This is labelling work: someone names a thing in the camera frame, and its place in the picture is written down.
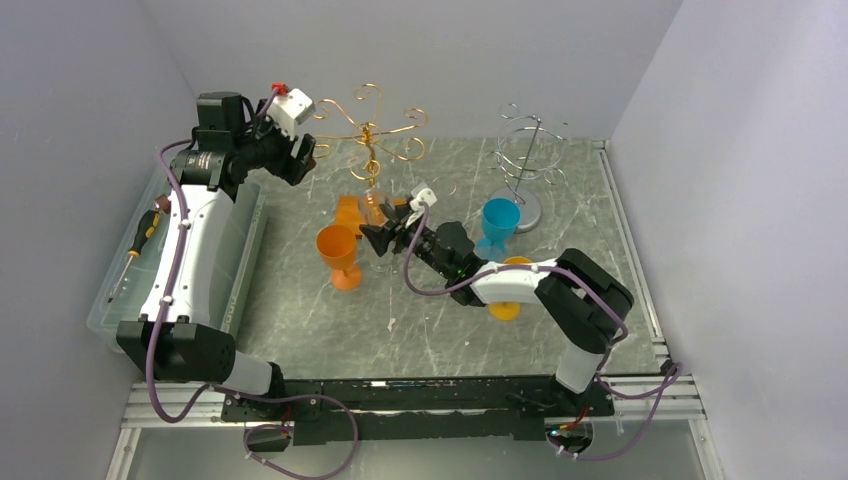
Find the clear wine glass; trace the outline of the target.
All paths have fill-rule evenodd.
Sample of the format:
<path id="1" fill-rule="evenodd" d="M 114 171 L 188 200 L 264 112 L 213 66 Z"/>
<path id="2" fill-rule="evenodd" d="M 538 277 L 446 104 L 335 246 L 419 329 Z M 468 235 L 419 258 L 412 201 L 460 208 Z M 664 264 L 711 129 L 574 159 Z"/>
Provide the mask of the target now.
<path id="1" fill-rule="evenodd" d="M 391 196 L 384 190 L 370 188 L 358 200 L 359 212 L 365 225 L 381 227 L 387 221 L 382 207 L 392 206 Z"/>

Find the orange plastic goblet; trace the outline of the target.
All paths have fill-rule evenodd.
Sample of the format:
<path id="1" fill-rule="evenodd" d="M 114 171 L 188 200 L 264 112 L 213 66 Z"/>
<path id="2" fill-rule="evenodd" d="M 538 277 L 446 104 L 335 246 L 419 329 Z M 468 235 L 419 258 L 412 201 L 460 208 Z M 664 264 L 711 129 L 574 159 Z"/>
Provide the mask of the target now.
<path id="1" fill-rule="evenodd" d="M 362 270 L 356 264 L 357 237 L 345 225 L 331 224 L 319 231 L 316 248 L 324 263 L 332 270 L 331 283 L 342 291 L 357 288 L 362 281 Z"/>

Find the gold wire glass rack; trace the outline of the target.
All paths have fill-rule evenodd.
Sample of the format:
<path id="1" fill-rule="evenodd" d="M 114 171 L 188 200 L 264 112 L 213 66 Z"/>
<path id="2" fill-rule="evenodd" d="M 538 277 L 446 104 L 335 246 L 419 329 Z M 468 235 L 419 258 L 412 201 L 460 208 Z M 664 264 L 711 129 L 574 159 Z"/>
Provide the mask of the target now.
<path id="1" fill-rule="evenodd" d="M 383 106 L 383 89 L 375 83 L 363 83 L 356 87 L 353 97 L 358 102 L 375 100 L 374 111 L 368 120 L 355 119 L 335 99 L 324 98 L 314 103 L 315 111 L 312 117 L 315 120 L 325 121 L 331 114 L 339 113 L 352 127 L 352 132 L 347 135 L 316 134 L 314 158 L 322 159 L 333 154 L 333 148 L 328 144 L 330 140 L 340 143 L 351 142 L 361 147 L 363 153 L 346 160 L 345 167 L 356 180 L 365 184 L 366 191 L 378 187 L 382 171 L 382 164 L 378 158 L 380 153 L 388 155 L 392 161 L 399 160 L 406 163 L 415 162 L 424 157 L 427 147 L 421 138 L 411 133 L 426 126 L 430 115 L 420 107 L 408 107 L 404 110 L 406 125 L 382 128 L 378 120 Z M 358 239 L 362 237 L 359 226 L 364 224 L 358 208 L 358 200 L 363 193 L 342 195 L 339 198 L 334 220 L 336 224 L 345 225 L 352 230 Z"/>

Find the yellow plastic goblet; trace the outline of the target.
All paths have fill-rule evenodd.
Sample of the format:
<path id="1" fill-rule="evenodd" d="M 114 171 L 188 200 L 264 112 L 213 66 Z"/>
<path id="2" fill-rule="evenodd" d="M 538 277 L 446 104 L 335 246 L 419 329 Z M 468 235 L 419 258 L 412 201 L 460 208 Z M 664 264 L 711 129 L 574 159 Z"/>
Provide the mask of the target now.
<path id="1" fill-rule="evenodd" d="M 496 284 L 495 293 L 486 300 L 489 313 L 500 321 L 515 320 L 520 314 L 521 305 L 527 297 L 523 292 L 524 287 L 516 286 L 506 280 L 498 280 Z"/>

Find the clear plastic storage box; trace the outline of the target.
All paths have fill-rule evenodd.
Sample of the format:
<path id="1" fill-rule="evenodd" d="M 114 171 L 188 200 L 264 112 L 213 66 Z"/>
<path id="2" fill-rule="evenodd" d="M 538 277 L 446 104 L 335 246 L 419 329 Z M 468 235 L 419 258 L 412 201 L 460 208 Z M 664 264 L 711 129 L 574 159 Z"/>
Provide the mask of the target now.
<path id="1" fill-rule="evenodd" d="M 163 216 L 140 258 L 128 269 L 124 267 L 129 247 L 118 248 L 91 306 L 87 327 L 117 353 L 121 351 L 116 341 L 119 322 L 138 318 L 155 284 L 168 223 L 168 218 Z M 232 336 L 238 334 L 266 223 L 263 187 L 249 180 L 239 188 L 223 244 L 215 251 L 210 286 L 211 326 Z"/>

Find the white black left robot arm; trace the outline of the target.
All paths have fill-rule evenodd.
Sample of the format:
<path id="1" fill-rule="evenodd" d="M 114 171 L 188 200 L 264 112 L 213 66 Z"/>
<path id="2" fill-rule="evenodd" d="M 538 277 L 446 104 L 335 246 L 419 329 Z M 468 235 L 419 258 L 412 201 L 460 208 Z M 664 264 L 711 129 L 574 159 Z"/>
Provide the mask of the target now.
<path id="1" fill-rule="evenodd" d="M 117 343 L 150 384 L 204 382 L 248 394 L 248 407 L 272 420 L 288 402 L 278 367 L 239 352 L 223 326 L 227 313 L 214 306 L 231 293 L 219 282 L 225 256 L 244 249 L 234 216 L 248 174 L 264 169 L 297 185 L 316 165 L 315 138 L 296 132 L 314 102 L 276 84 L 252 116 L 235 92 L 204 93 L 196 107 L 198 124 L 166 171 L 171 211 L 156 277 L 137 319 L 119 323 Z"/>

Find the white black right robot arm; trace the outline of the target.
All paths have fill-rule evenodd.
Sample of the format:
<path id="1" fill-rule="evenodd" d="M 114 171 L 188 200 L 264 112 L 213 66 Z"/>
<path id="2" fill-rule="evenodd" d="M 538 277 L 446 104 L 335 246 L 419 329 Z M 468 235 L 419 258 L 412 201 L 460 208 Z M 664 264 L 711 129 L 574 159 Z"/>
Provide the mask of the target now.
<path id="1" fill-rule="evenodd" d="M 429 208 L 420 201 L 386 206 L 383 212 L 382 225 L 361 225 L 364 238 L 378 256 L 402 254 L 406 262 L 417 258 L 426 264 L 445 281 L 439 295 L 462 306 L 542 306 L 568 341 L 554 374 L 552 404 L 564 415 L 588 404 L 590 384 L 628 334 L 625 319 L 634 297 L 621 282 L 575 248 L 541 262 L 484 260 L 460 222 L 427 227 Z"/>

